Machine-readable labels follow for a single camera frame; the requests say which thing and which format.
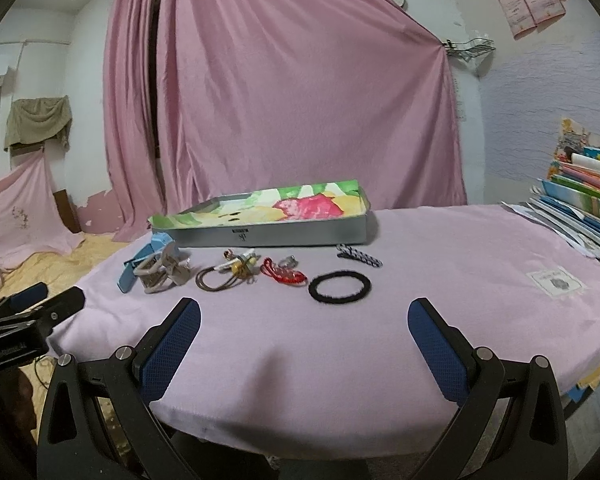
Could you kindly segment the blue watch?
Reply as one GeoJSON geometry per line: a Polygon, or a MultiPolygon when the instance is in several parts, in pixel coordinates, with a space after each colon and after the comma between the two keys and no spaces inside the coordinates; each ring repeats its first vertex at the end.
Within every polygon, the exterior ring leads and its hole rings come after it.
{"type": "Polygon", "coordinates": [[[123,263],[124,269],[120,278],[118,278],[117,286],[122,294],[127,294],[134,286],[137,276],[134,270],[148,257],[161,252],[167,244],[173,242],[173,238],[166,233],[155,233],[151,235],[150,242],[146,244],[133,258],[126,260],[123,263]]]}

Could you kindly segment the grey tray with colourful liner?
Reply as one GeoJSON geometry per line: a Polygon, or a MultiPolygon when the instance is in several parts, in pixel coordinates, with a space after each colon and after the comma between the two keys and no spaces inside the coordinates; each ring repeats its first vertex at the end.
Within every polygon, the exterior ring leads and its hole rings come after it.
{"type": "Polygon", "coordinates": [[[369,211],[358,181],[347,180],[223,195],[149,224],[188,248],[356,245],[369,211]]]}

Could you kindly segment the black white checkered hair clip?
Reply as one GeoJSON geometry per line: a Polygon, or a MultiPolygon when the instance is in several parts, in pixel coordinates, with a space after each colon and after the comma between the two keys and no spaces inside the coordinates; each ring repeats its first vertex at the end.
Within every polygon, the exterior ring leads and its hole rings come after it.
{"type": "Polygon", "coordinates": [[[381,260],[372,257],[369,254],[366,254],[366,252],[361,252],[360,250],[352,246],[346,244],[338,244],[336,246],[336,249],[338,258],[358,261],[360,263],[366,264],[366,266],[371,266],[375,269],[379,269],[384,265],[381,260]]]}

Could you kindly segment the pink curtain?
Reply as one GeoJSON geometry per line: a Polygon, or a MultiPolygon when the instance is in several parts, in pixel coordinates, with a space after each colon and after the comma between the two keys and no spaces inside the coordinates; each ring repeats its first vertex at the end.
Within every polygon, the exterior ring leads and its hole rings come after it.
{"type": "Polygon", "coordinates": [[[104,135],[120,240],[260,188],[467,200],[448,55],[390,0],[114,0],[104,135]]]}

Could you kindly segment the pink sheet on wall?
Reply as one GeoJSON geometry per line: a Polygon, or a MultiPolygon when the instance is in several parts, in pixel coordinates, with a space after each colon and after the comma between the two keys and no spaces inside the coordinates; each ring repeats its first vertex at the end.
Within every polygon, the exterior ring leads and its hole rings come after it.
{"type": "Polygon", "coordinates": [[[0,269],[12,270],[36,252],[69,255],[83,242],[62,222],[43,152],[0,179],[0,269]]]}

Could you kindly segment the olive green hanging cloth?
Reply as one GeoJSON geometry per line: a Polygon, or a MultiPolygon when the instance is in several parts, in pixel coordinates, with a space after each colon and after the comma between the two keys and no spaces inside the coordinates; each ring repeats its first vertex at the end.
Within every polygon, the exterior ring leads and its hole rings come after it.
{"type": "Polygon", "coordinates": [[[71,124],[68,96],[15,100],[7,117],[4,150],[20,150],[49,140],[68,150],[71,124]]]}

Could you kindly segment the yellow blanket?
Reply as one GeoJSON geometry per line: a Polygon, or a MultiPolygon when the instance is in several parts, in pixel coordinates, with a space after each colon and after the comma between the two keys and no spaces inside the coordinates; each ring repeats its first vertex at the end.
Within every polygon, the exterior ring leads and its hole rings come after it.
{"type": "MultiPolygon", "coordinates": [[[[17,269],[2,273],[0,299],[38,282],[44,282],[48,288],[48,296],[53,297],[75,285],[96,264],[125,246],[126,243],[114,242],[111,235],[85,234],[83,242],[69,255],[36,252],[17,269]]],[[[32,384],[32,403],[38,420],[41,420],[54,366],[55,360],[44,356],[44,358],[37,358],[32,364],[21,367],[23,374],[32,384]]]]}

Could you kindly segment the stack of books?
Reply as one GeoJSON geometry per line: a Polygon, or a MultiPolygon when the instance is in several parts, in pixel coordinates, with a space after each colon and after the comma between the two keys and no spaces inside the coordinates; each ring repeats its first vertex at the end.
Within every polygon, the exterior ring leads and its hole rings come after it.
{"type": "Polygon", "coordinates": [[[531,185],[526,200],[501,205],[600,260],[600,136],[562,118],[546,177],[531,185]]]}

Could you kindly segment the beige hair claw clip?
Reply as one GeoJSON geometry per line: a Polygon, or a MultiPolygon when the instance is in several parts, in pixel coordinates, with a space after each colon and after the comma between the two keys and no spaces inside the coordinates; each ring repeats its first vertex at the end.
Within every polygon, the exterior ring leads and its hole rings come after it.
{"type": "Polygon", "coordinates": [[[145,294],[158,294],[182,286],[192,277],[188,257],[175,242],[147,256],[135,267],[133,274],[142,283],[145,294]]]}

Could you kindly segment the white cloth label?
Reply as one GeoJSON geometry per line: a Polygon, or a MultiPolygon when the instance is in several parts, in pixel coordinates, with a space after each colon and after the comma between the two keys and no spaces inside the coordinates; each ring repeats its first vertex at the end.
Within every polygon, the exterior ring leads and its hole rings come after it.
{"type": "Polygon", "coordinates": [[[561,266],[532,271],[527,273],[527,276],[535,286],[552,298],[580,294],[585,290],[585,284],[561,266]]]}

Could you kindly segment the pink tablecloth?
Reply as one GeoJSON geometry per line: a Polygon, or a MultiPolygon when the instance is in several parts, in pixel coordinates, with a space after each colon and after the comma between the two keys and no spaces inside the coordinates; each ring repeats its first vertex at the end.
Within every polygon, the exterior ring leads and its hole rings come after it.
{"type": "Polygon", "coordinates": [[[550,360],[560,391],[600,366],[600,262],[499,206],[381,210],[361,266],[367,297],[344,306],[260,276],[224,292],[194,283],[122,294],[131,244],[80,281],[85,306],[50,337],[57,354],[99,360],[137,344],[184,297],[200,332],[164,396],[162,422],[214,443],[285,458],[424,452],[454,414],[406,326],[427,298],[474,346],[550,360]],[[527,273],[561,266],[585,284],[552,298],[527,273]]]}

